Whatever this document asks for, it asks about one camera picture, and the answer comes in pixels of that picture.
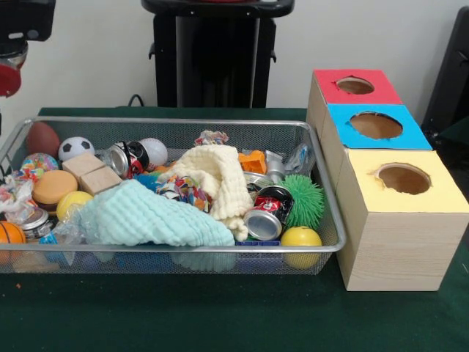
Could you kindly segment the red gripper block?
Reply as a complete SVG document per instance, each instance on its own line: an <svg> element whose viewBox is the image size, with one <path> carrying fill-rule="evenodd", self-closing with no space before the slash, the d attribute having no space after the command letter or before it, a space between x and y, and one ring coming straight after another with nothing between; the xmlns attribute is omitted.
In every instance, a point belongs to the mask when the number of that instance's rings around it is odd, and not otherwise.
<svg viewBox="0 0 469 352"><path fill-rule="evenodd" d="M10 97L21 88L22 64L14 66L6 62L0 64L0 96Z"/></svg>

